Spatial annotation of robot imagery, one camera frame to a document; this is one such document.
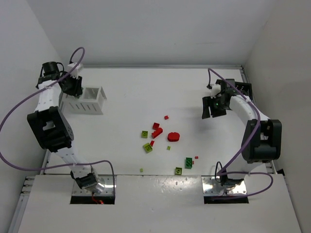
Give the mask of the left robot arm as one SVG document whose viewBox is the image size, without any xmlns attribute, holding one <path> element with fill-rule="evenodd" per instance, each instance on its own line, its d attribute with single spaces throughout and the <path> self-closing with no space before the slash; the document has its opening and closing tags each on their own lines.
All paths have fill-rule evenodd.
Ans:
<svg viewBox="0 0 311 233">
<path fill-rule="evenodd" d="M 78 97 L 82 94 L 82 66 L 70 62 L 67 71 L 60 71 L 57 62 L 42 65 L 36 88 L 40 91 L 35 111 L 27 121 L 41 148 L 58 155 L 71 169 L 70 175 L 80 189 L 99 193 L 99 179 L 95 169 L 77 152 L 74 133 L 60 109 L 61 93 Z"/>
</svg>

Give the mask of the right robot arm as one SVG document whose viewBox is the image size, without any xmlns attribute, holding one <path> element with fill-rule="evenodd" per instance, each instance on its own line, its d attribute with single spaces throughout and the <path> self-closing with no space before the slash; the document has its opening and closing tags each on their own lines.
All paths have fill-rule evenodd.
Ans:
<svg viewBox="0 0 311 233">
<path fill-rule="evenodd" d="M 225 116 L 231 110 L 245 126 L 238 155 L 224 166 L 217 162 L 217 182 L 221 185 L 240 182 L 256 167 L 280 157 L 282 123 L 269 118 L 253 104 L 251 84 L 218 79 L 207 88 L 210 94 L 203 98 L 202 119 Z"/>
</svg>

